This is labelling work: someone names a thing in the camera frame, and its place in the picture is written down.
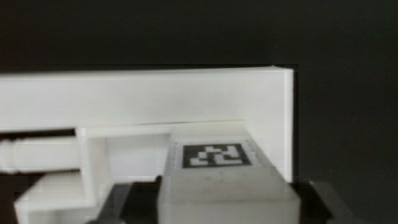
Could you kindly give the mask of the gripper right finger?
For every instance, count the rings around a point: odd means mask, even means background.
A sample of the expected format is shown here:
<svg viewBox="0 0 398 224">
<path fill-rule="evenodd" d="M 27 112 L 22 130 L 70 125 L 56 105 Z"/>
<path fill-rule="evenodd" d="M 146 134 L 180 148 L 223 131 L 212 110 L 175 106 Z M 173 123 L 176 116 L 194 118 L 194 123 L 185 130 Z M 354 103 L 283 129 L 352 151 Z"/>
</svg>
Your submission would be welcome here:
<svg viewBox="0 0 398 224">
<path fill-rule="evenodd" d="M 356 216 L 327 182 L 297 182 L 301 224 L 356 224 Z"/>
</svg>

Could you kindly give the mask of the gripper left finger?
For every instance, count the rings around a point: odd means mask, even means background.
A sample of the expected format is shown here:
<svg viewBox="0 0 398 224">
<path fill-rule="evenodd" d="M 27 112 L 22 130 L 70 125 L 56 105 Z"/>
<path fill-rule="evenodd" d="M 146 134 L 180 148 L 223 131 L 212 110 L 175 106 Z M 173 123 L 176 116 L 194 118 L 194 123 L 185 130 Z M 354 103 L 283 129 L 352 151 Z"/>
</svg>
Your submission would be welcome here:
<svg viewBox="0 0 398 224">
<path fill-rule="evenodd" d="M 160 180 L 116 184 L 98 217 L 88 224 L 159 224 Z"/>
</svg>

